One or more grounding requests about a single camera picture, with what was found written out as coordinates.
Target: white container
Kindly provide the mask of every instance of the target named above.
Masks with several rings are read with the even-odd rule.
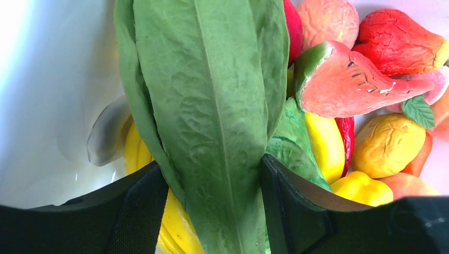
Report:
[[[447,0],[350,2],[360,19],[395,7],[449,39]],[[86,149],[101,111],[123,94],[113,7],[114,0],[0,1],[2,205],[58,205],[123,177],[122,159],[96,167]],[[358,128],[366,119],[357,117]],[[435,140],[422,173],[446,195],[447,155],[449,143]]]

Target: green leaf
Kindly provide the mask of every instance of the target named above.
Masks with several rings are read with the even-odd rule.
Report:
[[[255,29],[261,26],[248,1],[133,4],[139,62],[155,126],[172,163],[162,170],[170,186],[182,187],[185,209],[206,253],[262,251],[256,246],[262,209],[259,163],[280,117],[279,109],[268,109],[279,108],[273,100],[285,100],[285,89],[278,91],[282,96],[275,91],[285,86],[277,81],[286,80],[286,71],[278,70],[288,56],[270,59],[271,66],[262,60],[284,53],[289,39],[286,27],[270,31],[276,29],[270,23],[285,19],[282,3],[266,4],[263,10],[276,15],[265,13],[262,31]],[[260,47],[258,33],[263,32],[277,34],[281,42]],[[268,95],[276,99],[267,100]],[[146,125],[141,122],[140,128]]]
[[[435,127],[435,118],[429,104],[424,100],[424,95],[417,95],[401,104],[402,111],[411,120],[426,129]]]
[[[139,135],[149,147],[155,160],[163,170],[164,177],[176,178],[173,166],[168,160],[157,133],[151,98],[148,93],[136,49],[136,31],[134,28],[133,0],[117,0],[114,9],[114,25],[120,55],[120,77],[123,90],[128,98],[132,117]],[[178,182],[172,182],[170,188],[181,203],[184,191]]]
[[[266,152],[296,174],[331,191],[313,157],[305,114],[298,108],[294,97],[285,102],[281,120],[268,142]]]
[[[257,219],[257,253],[266,253],[267,249],[270,249],[270,243],[266,241],[268,234],[265,220],[264,201],[262,197],[262,189],[259,188],[258,192],[258,205],[259,205],[259,218]]]
[[[286,26],[284,5],[279,0],[249,0],[261,52],[265,98],[268,105],[268,129],[270,138],[282,114],[287,90],[290,40]]]

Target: pink fruit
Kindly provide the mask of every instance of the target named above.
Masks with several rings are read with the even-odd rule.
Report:
[[[297,10],[302,18],[302,52],[331,40],[354,46],[359,18],[347,0],[303,0]]]
[[[291,0],[284,0],[285,19],[290,36],[289,66],[301,54],[302,21]]]
[[[377,180],[384,182],[390,187],[393,191],[394,200],[406,196],[440,196],[435,188],[414,175],[397,173],[396,175]]]
[[[427,130],[427,133],[436,139],[449,142],[449,89],[430,108],[434,112],[435,128]]]
[[[391,76],[391,78],[397,78],[402,80],[420,80],[420,79],[431,80],[435,84],[435,88],[424,94],[424,100],[429,105],[432,105],[443,96],[444,92],[446,92],[447,87],[449,86],[449,67],[443,66],[439,70],[426,72],[422,74],[394,75]],[[402,113],[401,103],[396,103],[387,106],[385,107],[385,109],[395,113]]]
[[[298,105],[326,118],[367,114],[434,89],[430,80],[391,79],[367,57],[337,41],[303,52],[294,71]]]

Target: artificial vegetable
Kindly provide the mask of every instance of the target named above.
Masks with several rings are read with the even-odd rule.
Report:
[[[359,171],[349,173],[330,187],[334,194],[365,205],[379,206],[393,201],[393,191],[387,184]]]
[[[137,130],[205,253],[264,253],[259,163],[285,102],[283,5],[117,0],[114,22]]]
[[[351,166],[371,178],[399,173],[423,147],[426,130],[404,114],[378,115],[355,138]]]
[[[401,171],[419,177],[424,168],[424,164],[429,158],[430,152],[432,152],[433,138],[429,133],[426,133],[426,139],[423,147],[419,150],[418,155]]]
[[[295,61],[294,72],[299,106],[327,118],[367,114],[434,88],[430,80],[391,79],[338,41],[306,50]]]
[[[298,108],[294,97],[285,102],[281,120],[268,142],[266,153],[276,157],[296,174],[330,191],[312,154],[304,112]]]
[[[154,160],[133,123],[127,134],[124,154],[125,174],[129,175]],[[202,254],[198,236],[182,205],[169,189],[157,241],[165,254]]]
[[[345,146],[345,167],[343,168],[342,177],[346,176],[349,170],[349,164],[351,163],[352,154],[354,152],[355,144],[355,121],[354,117],[347,118],[335,118],[338,130],[343,139]]]
[[[428,105],[433,105],[437,102],[443,94],[446,92],[449,87],[449,67],[443,66],[439,70],[425,72],[421,74],[413,74],[413,75],[395,75],[395,78],[403,79],[403,80],[420,80],[420,79],[428,79],[431,80],[435,84],[435,88],[424,93],[424,101]],[[385,107],[386,110],[402,113],[401,103],[393,104]]]
[[[290,37],[289,66],[291,66],[299,54],[301,54],[302,21],[292,1],[283,0],[283,2]]]
[[[449,42],[443,36],[392,8],[376,10],[362,20],[353,50],[386,75],[438,70],[449,58]]]
[[[449,142],[449,89],[430,108],[435,116],[435,127],[427,132],[435,139]]]
[[[354,46],[360,22],[349,1],[302,0],[297,10],[303,18],[302,51],[330,40],[342,42],[348,48]]]
[[[306,113],[305,118],[313,156],[327,183],[332,184],[342,177],[345,167],[345,146],[337,123],[312,113]]]

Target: yellow banana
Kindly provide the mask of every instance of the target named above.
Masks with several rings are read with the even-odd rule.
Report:
[[[168,190],[162,224],[186,254],[204,253],[189,216],[171,189]]]
[[[123,158],[126,175],[154,160],[139,136],[135,123],[129,129]],[[189,216],[171,189],[168,190],[157,245],[166,254],[204,254]]]
[[[167,249],[167,247],[165,246],[164,242],[162,241],[162,238],[160,237],[160,234],[157,237],[157,247],[159,247],[159,249],[163,253],[170,253],[170,251]]]
[[[173,237],[168,233],[167,229],[164,225],[160,226],[159,232],[160,239],[164,243],[164,246],[167,248],[167,254],[186,254],[179,246],[176,244]]]
[[[328,184],[342,177],[345,167],[345,146],[337,122],[306,112],[306,128],[312,144],[312,152]]]

